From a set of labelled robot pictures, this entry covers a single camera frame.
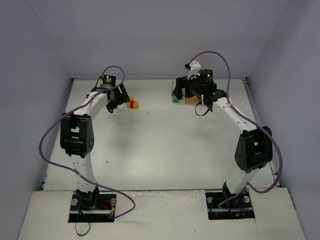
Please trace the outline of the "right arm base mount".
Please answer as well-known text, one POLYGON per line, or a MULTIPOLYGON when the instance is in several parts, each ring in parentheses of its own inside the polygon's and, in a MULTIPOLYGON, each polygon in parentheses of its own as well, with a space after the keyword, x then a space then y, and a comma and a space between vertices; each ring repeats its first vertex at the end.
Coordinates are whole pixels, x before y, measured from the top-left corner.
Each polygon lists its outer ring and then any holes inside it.
POLYGON ((206 191, 205 199, 208 219, 211 221, 255 218, 247 188, 241 193, 232 194, 224 183, 221 191, 206 191))

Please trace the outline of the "green yellow red lego stack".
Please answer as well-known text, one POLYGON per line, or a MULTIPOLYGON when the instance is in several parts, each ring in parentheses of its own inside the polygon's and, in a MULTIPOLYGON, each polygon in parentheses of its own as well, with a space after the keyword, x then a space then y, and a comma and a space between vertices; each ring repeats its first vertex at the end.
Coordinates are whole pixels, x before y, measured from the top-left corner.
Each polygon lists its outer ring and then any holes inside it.
POLYGON ((126 103, 127 108, 129 109, 138 109, 139 103, 134 100, 132 96, 129 96, 129 102, 126 103))

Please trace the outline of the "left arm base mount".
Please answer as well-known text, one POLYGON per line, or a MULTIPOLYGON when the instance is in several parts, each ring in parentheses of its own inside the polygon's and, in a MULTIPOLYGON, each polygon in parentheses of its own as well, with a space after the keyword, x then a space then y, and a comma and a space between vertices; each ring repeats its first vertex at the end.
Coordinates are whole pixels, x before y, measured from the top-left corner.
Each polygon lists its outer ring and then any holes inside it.
POLYGON ((70 201, 68 223, 113 223, 116 204, 115 193, 82 194, 74 191, 70 201))

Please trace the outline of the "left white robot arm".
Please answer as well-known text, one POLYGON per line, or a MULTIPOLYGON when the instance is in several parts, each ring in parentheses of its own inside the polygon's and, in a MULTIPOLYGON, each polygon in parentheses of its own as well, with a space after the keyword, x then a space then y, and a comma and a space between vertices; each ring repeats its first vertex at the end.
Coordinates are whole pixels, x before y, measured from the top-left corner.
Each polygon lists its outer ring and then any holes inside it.
POLYGON ((112 114, 119 105, 129 101, 124 85, 116 87, 115 76, 103 75, 102 84, 95 86, 80 108, 60 123, 60 147, 65 150, 76 171, 75 196, 81 210, 93 210, 100 202, 91 160, 95 145, 93 121, 103 108, 112 114))

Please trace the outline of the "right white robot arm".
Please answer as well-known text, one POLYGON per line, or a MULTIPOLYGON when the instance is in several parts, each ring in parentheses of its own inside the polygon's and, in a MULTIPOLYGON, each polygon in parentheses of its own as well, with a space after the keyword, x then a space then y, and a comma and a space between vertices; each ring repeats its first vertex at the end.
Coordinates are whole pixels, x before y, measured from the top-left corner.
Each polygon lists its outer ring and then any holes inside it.
POLYGON ((211 69, 177 77, 172 94, 178 100, 197 97, 198 102, 207 107, 207 112, 220 117, 238 136, 234 153, 236 169, 222 187, 226 199, 238 194, 273 158, 272 141, 267 136, 272 134, 270 128, 259 129, 240 117, 237 108, 227 99, 227 93, 217 87, 211 69))

